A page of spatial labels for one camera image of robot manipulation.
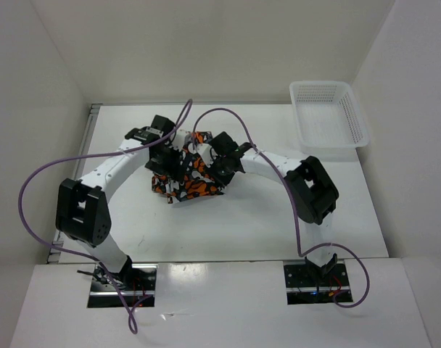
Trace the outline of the orange camouflage shorts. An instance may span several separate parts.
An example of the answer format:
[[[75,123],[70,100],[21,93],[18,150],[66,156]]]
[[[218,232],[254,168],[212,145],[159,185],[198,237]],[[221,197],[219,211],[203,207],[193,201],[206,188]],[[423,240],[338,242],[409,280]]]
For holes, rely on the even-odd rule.
[[[171,143],[174,137],[164,143],[172,148]],[[198,144],[208,144],[213,139],[211,132],[191,133],[191,139],[182,150],[186,152],[186,172],[183,181],[175,181],[165,175],[152,173],[151,189],[153,192],[167,198],[169,204],[185,202],[203,196],[223,195],[223,186],[216,183],[208,173],[207,166],[200,156],[195,152],[193,141]]]

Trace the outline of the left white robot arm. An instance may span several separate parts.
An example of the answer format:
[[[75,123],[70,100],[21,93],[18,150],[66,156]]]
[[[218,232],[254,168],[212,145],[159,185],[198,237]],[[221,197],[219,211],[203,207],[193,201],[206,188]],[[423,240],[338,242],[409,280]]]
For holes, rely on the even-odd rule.
[[[106,154],[106,160],[97,168],[78,180],[67,178],[59,185],[57,230],[101,262],[109,271],[108,282],[116,289],[127,289],[142,277],[132,266],[131,257],[111,236],[108,203],[140,167],[161,164],[164,169],[172,169],[179,164],[182,146],[190,135],[170,119],[156,115],[151,125],[130,130],[118,149]]]

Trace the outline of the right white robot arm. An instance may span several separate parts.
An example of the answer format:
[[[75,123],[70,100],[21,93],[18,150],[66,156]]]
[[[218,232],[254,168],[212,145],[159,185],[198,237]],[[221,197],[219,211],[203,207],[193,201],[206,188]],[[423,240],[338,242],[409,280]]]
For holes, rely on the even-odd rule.
[[[331,245],[332,218],[339,192],[329,174],[314,156],[292,159],[256,148],[249,142],[238,145],[222,132],[203,156],[213,177],[222,183],[235,173],[249,173],[281,183],[292,203],[292,211],[312,238],[311,251],[302,254],[308,280],[322,285],[331,278],[337,254]]]

